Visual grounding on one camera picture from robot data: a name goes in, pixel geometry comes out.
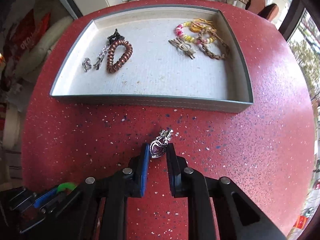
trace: tray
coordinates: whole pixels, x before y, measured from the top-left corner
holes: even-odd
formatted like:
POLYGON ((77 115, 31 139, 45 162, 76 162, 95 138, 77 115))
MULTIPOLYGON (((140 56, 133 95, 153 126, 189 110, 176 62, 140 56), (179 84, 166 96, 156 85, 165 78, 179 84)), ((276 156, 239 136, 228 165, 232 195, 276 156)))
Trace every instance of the tray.
MULTIPOLYGON (((209 49, 220 54, 215 41, 209 49)), ((115 52, 115 61, 124 47, 115 52)), ((117 11, 93 19, 79 35, 55 78, 50 95, 59 100, 91 104, 130 104, 184 107, 239 113, 253 104, 246 62, 221 11, 191 5, 145 6, 117 11), (168 40, 175 27, 202 18, 214 22, 218 35, 229 45, 225 60, 210 59, 197 45, 190 59, 168 40), (85 57, 95 63, 107 37, 115 28, 133 47, 129 61, 116 73, 106 71, 106 57, 99 70, 84 72, 85 57)))

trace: metal brooch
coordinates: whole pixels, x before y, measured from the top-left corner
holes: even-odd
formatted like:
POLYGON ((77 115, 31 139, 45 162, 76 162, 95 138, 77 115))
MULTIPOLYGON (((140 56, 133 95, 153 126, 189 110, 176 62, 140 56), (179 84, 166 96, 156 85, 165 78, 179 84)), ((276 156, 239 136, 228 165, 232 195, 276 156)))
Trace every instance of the metal brooch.
POLYGON ((84 59, 84 61, 82 62, 82 66, 85 72, 87 72, 89 69, 92 69, 92 65, 88 57, 84 59))
POLYGON ((196 52, 191 48, 191 45, 189 43, 185 43, 185 41, 182 38, 178 37, 175 40, 169 40, 169 43, 184 51, 186 55, 189 56, 191 59, 196 58, 193 55, 196 52))
POLYGON ((150 154, 151 158, 159 158, 165 154, 166 145, 172 138, 173 130, 169 129, 167 131, 161 130, 160 136, 156 137, 154 141, 150 143, 150 154))
POLYGON ((104 56, 107 54, 109 48, 110 48, 110 44, 108 41, 107 44, 104 45, 104 47, 102 48, 102 51, 97 56, 97 59, 98 59, 97 62, 93 65, 96 68, 96 70, 99 70, 102 60, 104 59, 104 56))

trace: red speckled countertop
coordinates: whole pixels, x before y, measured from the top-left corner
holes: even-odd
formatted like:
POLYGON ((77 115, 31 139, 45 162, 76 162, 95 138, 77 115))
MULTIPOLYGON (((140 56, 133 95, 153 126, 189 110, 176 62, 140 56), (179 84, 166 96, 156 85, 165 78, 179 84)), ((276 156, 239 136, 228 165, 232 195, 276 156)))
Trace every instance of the red speckled countertop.
MULTIPOLYGON (((24 127, 23 179, 35 191, 66 181, 81 182, 89 176, 109 176, 126 167, 143 142, 152 141, 161 128, 171 127, 179 132, 173 138, 176 152, 190 167, 215 179, 230 177, 284 234, 305 200, 314 161, 308 90, 286 41, 274 25, 257 15, 206 0, 142 0, 74 21, 43 66, 24 127), (91 19, 152 4, 220 9, 247 62, 254 105, 240 114, 226 114, 75 105, 49 96, 63 59, 91 19)), ((166 168, 164 157, 152 160, 145 197, 128 200, 129 239, 187 239, 187 200, 171 197, 166 168)))

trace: beaded bracelet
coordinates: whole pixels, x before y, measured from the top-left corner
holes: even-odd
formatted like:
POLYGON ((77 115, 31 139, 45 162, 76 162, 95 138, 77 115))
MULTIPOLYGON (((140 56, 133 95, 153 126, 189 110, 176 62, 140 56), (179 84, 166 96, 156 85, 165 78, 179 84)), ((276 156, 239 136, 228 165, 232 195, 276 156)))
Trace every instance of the beaded bracelet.
MULTIPOLYGON (((185 41, 188 41, 188 42, 192 42, 192 43, 195 43, 195 44, 200 44, 200 41, 198 38, 195 38, 195 37, 191 37, 190 35, 187 35, 185 34, 183 31, 182 31, 182 28, 183 27, 189 27, 189 26, 192 26, 194 23, 192 21, 189 21, 189 22, 184 22, 184 23, 181 23, 179 24, 177 27, 176 27, 176 35, 182 39, 184 39, 185 41)), ((207 38, 207 39, 204 39, 204 43, 212 43, 215 41, 215 38, 214 37, 210 37, 210 38, 207 38)))

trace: spiral hair tie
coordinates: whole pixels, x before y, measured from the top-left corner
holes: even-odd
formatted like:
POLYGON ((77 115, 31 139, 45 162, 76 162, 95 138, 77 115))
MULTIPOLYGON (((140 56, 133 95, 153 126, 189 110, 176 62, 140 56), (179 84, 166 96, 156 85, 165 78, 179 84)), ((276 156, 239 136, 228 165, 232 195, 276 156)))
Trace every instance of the spiral hair tie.
POLYGON ((128 61, 131 55, 132 55, 132 46, 128 41, 124 41, 124 40, 114 41, 111 44, 108 52, 107 71, 109 73, 115 73, 116 71, 119 70, 119 68, 123 66, 124 63, 128 61), (122 54, 121 58, 119 58, 119 60, 113 64, 115 50, 119 45, 122 45, 125 47, 125 52, 124 54, 122 54))

